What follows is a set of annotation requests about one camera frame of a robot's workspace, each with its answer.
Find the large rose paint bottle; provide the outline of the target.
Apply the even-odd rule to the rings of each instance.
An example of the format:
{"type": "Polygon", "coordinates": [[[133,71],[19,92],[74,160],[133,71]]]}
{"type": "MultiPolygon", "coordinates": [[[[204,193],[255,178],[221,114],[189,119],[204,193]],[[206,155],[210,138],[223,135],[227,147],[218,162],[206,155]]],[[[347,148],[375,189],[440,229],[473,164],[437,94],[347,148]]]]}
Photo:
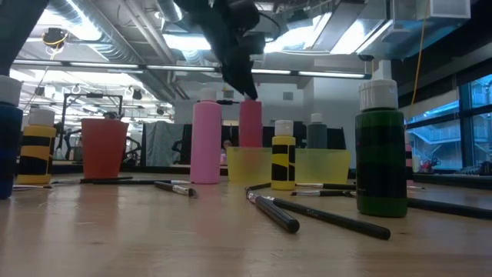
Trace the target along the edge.
{"type": "Polygon", "coordinates": [[[262,148],[262,105],[258,101],[244,100],[240,104],[239,146],[241,154],[240,180],[251,179],[250,174],[256,169],[262,148]]]}

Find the small green paint bottle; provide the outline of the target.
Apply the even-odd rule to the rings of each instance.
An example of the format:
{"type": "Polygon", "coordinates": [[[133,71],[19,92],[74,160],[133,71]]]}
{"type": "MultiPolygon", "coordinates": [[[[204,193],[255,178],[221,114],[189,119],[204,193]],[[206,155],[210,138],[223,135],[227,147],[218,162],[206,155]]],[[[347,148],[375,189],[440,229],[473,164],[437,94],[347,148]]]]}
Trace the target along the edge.
{"type": "Polygon", "coordinates": [[[404,114],[397,83],[376,79],[359,86],[361,113],[355,117],[357,209],[365,215],[407,214],[404,114]]]}

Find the small bright yellow paint bottle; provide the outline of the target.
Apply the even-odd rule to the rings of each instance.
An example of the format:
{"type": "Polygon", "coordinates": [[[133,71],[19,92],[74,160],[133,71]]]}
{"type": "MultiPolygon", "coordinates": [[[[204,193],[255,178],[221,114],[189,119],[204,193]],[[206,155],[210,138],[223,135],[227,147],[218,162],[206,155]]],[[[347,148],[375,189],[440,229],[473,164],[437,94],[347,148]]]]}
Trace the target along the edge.
{"type": "Polygon", "coordinates": [[[292,191],[295,188],[296,139],[294,122],[277,120],[271,146],[271,188],[292,191]]]}

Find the orange plastic cup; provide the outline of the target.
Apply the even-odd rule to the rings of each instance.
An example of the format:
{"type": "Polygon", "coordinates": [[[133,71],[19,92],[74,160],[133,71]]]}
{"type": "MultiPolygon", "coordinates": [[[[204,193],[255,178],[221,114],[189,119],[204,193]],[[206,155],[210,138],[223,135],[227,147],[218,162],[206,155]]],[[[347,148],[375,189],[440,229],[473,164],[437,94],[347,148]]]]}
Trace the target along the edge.
{"type": "Polygon", "coordinates": [[[128,123],[115,119],[82,119],[81,143],[85,179],[118,177],[127,130],[128,123]]]}

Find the large light pink paint bottle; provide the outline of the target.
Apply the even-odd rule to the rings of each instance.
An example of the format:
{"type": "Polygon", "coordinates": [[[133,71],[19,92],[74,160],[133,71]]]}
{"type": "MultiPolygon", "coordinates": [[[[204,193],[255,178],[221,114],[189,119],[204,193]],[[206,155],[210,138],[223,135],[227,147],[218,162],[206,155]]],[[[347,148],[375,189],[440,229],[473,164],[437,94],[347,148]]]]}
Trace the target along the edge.
{"type": "Polygon", "coordinates": [[[220,182],[221,105],[213,88],[201,90],[201,99],[193,106],[190,179],[197,184],[220,182]]]}

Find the yellow translucent plastic bin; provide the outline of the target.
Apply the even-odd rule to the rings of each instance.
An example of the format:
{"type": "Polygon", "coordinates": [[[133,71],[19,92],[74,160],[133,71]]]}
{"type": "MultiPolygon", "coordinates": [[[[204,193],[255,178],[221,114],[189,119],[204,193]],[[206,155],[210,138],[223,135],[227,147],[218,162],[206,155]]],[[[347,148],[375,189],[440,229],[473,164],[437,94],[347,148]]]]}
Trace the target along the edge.
{"type": "MultiPolygon", "coordinates": [[[[228,179],[235,183],[262,184],[271,180],[271,149],[231,147],[226,150],[228,179]]],[[[297,183],[344,184],[351,154],[339,149],[297,149],[297,183]]]]}

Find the large rectangular silver duct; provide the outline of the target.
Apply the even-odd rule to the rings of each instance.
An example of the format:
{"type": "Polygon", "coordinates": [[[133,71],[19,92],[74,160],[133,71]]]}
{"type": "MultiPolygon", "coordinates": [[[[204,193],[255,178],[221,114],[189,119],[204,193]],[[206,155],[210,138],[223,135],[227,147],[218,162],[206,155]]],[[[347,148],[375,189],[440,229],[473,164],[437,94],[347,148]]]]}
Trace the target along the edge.
{"type": "Polygon", "coordinates": [[[327,0],[304,47],[331,55],[404,59],[471,18],[474,0],[327,0]]]}

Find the large gray paint bottle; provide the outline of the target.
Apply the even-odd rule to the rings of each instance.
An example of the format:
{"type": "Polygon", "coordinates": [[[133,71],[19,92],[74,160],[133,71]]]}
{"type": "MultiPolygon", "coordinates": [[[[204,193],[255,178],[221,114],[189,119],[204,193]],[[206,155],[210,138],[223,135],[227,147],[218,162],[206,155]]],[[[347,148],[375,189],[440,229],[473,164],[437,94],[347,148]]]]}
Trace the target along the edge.
{"type": "Polygon", "coordinates": [[[321,113],[311,115],[311,123],[307,125],[307,148],[327,148],[327,126],[323,123],[321,113]]]}

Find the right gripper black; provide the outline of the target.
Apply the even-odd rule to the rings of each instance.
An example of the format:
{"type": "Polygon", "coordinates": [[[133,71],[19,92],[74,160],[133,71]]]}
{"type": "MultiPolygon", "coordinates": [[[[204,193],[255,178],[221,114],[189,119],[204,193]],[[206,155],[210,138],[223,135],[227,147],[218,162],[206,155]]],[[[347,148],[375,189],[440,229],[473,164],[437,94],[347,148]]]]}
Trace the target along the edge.
{"type": "Polygon", "coordinates": [[[202,30],[214,55],[228,57],[224,62],[224,80],[240,94],[257,98],[251,73],[254,63],[242,42],[260,21],[260,12],[253,1],[176,0],[176,4],[202,30]]]}

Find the small dark blue paint bottle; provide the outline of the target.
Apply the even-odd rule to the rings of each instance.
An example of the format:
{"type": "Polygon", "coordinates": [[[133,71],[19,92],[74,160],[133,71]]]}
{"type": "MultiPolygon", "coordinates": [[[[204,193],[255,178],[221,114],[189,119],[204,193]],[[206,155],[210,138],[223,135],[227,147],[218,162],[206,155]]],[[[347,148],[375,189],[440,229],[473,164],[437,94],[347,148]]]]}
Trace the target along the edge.
{"type": "Polygon", "coordinates": [[[23,111],[18,107],[22,84],[0,75],[0,200],[12,194],[21,140],[23,111]]]}

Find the gray cloth partition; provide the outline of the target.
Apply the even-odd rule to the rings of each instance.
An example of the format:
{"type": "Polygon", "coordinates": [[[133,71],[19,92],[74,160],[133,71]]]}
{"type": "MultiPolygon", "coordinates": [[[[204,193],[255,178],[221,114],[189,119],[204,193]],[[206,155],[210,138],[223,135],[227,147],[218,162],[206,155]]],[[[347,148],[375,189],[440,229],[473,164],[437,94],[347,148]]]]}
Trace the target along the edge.
{"type": "Polygon", "coordinates": [[[168,167],[180,161],[184,125],[151,122],[144,124],[143,131],[146,166],[168,167]]]}

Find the round silver ventilation duct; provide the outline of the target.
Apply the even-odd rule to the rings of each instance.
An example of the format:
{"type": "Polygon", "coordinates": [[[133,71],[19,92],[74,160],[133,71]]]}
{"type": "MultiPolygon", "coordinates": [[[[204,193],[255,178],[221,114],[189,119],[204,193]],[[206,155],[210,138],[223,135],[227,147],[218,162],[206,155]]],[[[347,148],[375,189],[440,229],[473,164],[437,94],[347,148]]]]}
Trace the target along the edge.
{"type": "Polygon", "coordinates": [[[183,19],[181,9],[174,0],[155,0],[158,9],[166,22],[179,22],[183,19]]]}

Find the small ochre paint bottle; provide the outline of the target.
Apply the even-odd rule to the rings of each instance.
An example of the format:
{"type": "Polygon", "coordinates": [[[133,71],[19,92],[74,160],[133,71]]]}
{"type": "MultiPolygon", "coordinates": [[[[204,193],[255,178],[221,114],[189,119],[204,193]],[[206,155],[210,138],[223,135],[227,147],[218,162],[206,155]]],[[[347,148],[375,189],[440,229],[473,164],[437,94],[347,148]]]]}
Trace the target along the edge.
{"type": "Polygon", "coordinates": [[[55,113],[35,108],[23,129],[16,182],[19,185],[45,185],[51,181],[55,146],[55,113]]]}

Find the long ceiling light bar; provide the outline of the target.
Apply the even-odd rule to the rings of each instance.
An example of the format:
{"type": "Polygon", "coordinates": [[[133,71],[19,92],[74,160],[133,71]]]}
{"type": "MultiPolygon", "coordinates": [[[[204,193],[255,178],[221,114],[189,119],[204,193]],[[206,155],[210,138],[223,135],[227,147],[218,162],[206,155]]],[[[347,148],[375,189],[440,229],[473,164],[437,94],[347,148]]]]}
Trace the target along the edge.
{"type": "MultiPolygon", "coordinates": [[[[191,66],[191,65],[143,65],[143,64],[121,64],[107,62],[70,62],[52,61],[36,59],[15,59],[13,65],[25,66],[51,66],[51,67],[73,67],[73,68],[100,68],[126,71],[173,71],[173,72],[200,72],[200,73],[221,73],[219,67],[214,66],[191,66]]],[[[254,75],[289,75],[314,78],[347,78],[347,79],[369,79],[370,74],[353,72],[316,72],[306,70],[285,70],[285,69],[266,69],[253,68],[251,73],[254,75]]]]}

